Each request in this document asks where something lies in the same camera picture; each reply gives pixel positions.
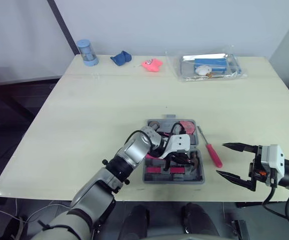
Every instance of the cable on floor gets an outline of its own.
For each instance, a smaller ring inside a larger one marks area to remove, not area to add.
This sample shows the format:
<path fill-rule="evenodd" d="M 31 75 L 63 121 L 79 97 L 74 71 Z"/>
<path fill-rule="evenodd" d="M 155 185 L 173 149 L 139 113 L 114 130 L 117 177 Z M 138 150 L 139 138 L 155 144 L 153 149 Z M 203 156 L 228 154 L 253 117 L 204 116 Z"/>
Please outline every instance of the cable on floor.
<path fill-rule="evenodd" d="M 64 205 L 64 204 L 61 204 L 61 203 L 50 204 L 50 205 L 44 206 L 44 207 L 38 209 L 37 211 L 35 211 L 34 213 L 32 213 L 32 214 L 28 217 L 28 219 L 27 219 L 26 221 L 23 221 L 23 220 L 15 217 L 15 216 L 13 216 L 12 214 L 10 214 L 10 213 L 8 213 L 8 212 L 5 212 L 5 211 L 2 211 L 2 210 L 0 210 L 0 213 L 5 214 L 5 215 L 8 215 L 9 217 L 11 217 L 11 218 L 13 218 L 13 219 L 16 219 L 16 220 L 18 220 L 19 222 L 22 222 L 22 223 L 24 223 L 24 224 L 29 224 L 29 223 L 32 223 L 32 222 L 35 221 L 35 220 L 30 221 L 30 218 L 32 218 L 35 214 L 39 213 L 40 211 L 42 211 L 42 210 L 44 210 L 44 209 L 46 209 L 46 208 L 48 208 L 48 207 L 52 207 L 52 206 L 61 206 L 61 207 L 64 207 L 64 208 L 66 208 L 66 209 L 70 209 L 70 208 L 71 208 L 71 207 L 66 206 L 66 205 Z"/>

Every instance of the tool kit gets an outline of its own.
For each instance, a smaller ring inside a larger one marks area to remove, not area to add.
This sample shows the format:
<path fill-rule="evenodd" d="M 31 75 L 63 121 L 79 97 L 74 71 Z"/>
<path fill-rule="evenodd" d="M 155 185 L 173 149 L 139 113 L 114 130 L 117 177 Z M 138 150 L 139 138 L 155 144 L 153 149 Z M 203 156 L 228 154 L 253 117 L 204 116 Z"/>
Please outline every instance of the tool kit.
<path fill-rule="evenodd" d="M 190 137 L 188 151 L 169 153 L 161 159 L 147 154 L 143 164 L 143 181 L 148 184 L 203 184 L 205 182 L 203 161 L 197 146 L 199 144 L 196 122 L 192 119 L 149 119 L 147 125 L 163 138 L 184 134 Z"/>

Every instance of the white table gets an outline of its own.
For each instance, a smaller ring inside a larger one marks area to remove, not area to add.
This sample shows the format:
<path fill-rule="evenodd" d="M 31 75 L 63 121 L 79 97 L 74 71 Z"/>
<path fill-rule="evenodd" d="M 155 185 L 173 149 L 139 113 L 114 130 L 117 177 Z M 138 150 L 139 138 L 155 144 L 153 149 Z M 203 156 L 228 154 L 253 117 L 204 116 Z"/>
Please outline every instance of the white table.
<path fill-rule="evenodd" d="M 244 79 L 187 83 L 175 78 L 165 57 L 157 58 L 164 65 L 153 73 L 139 66 L 149 56 L 134 56 L 120 67 L 106 55 L 94 67 L 75 56 L 0 176 L 0 196 L 71 200 L 132 131 L 165 114 L 194 119 L 222 159 L 221 170 L 244 179 L 253 153 L 222 143 L 280 144 L 289 159 L 289 91 L 265 58 L 240 57 L 248 74 Z M 267 197 L 270 189 L 264 183 L 252 192 L 222 178 L 202 139 L 198 148 L 205 184 L 144 184 L 139 166 L 115 198 L 253 202 Z M 272 200 L 288 196 L 279 187 Z"/>

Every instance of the pink toy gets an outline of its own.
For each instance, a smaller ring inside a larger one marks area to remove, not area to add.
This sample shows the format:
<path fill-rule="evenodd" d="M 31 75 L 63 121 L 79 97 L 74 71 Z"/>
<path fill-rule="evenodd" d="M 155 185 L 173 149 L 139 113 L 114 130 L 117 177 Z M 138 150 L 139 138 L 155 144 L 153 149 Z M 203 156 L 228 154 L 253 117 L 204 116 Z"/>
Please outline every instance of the pink toy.
<path fill-rule="evenodd" d="M 141 63 L 141 65 L 150 72 L 159 72 L 159 67 L 163 64 L 162 61 L 153 58 Z"/>

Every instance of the screwdriver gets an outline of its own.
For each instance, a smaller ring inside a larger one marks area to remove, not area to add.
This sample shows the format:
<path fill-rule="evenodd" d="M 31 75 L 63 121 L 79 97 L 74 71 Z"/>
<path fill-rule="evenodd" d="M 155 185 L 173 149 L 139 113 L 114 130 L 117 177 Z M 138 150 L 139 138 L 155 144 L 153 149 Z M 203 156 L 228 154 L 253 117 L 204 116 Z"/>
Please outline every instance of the screwdriver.
<path fill-rule="evenodd" d="M 213 160 L 213 163 L 214 165 L 217 167 L 217 168 L 222 168 L 223 167 L 223 163 L 221 162 L 217 152 L 214 150 L 213 146 L 208 143 L 203 131 L 201 130 L 200 126 L 197 126 L 199 132 L 201 133 L 201 136 L 203 137 L 204 141 L 205 141 L 205 147 L 206 149 L 208 149 L 208 152 L 209 152 L 209 155 L 211 157 L 211 159 Z"/>

